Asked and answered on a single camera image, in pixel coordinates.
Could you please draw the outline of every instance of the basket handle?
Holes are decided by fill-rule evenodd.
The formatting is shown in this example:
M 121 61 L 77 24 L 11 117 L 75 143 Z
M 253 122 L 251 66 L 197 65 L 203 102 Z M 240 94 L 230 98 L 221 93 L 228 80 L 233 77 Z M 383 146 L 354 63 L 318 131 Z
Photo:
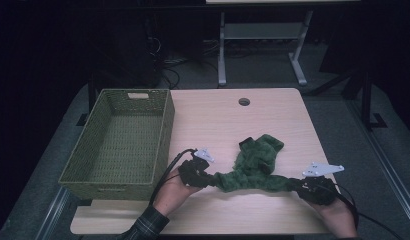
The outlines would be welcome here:
M 148 93 L 127 93 L 130 99 L 149 99 Z

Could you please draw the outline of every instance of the wicker basket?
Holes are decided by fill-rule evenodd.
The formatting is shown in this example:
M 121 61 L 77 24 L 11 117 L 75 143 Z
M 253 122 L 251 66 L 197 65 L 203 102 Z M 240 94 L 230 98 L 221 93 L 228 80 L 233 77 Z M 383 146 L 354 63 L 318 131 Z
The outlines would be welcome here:
M 104 89 L 59 183 L 81 199 L 148 200 L 168 165 L 169 90 Z

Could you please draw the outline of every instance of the hand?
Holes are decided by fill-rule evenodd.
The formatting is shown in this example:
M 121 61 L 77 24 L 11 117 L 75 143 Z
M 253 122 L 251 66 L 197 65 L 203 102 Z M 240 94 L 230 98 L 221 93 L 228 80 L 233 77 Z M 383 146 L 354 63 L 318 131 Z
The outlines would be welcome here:
M 324 225 L 337 238 L 358 237 L 354 217 L 339 198 L 336 198 L 329 206 L 307 203 L 320 214 Z
M 153 204 L 164 216 L 174 212 L 190 195 L 202 189 L 184 185 L 178 174 L 178 168 L 168 174 L 168 180 L 162 185 Z

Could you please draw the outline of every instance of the table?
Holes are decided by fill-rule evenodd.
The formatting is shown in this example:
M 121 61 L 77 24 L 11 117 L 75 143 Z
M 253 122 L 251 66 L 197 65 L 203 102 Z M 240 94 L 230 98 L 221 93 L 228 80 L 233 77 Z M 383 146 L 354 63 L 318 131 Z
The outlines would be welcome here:
M 303 178 L 311 162 L 327 163 L 300 93 L 296 89 L 214 89 L 171 91 L 176 114 L 169 161 L 187 148 L 208 148 L 213 174 L 232 170 L 238 143 L 270 134 L 285 143 L 273 174 Z M 242 106 L 239 99 L 250 104 Z M 79 206 L 75 234 L 126 231 L 147 202 L 93 200 Z M 170 215 L 162 234 L 309 234 L 327 232 L 315 212 L 296 193 L 240 190 L 223 193 L 207 187 Z

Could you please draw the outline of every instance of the green cloth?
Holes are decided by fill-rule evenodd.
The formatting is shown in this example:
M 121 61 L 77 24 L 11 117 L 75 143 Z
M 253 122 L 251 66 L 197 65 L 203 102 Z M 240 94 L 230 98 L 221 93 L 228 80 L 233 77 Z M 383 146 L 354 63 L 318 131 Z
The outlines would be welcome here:
M 233 171 L 215 173 L 217 187 L 223 192 L 239 189 L 262 189 L 269 192 L 292 191 L 290 180 L 283 176 L 271 175 L 275 169 L 277 153 L 284 143 L 264 134 L 256 141 L 247 138 L 239 143 L 240 153 Z

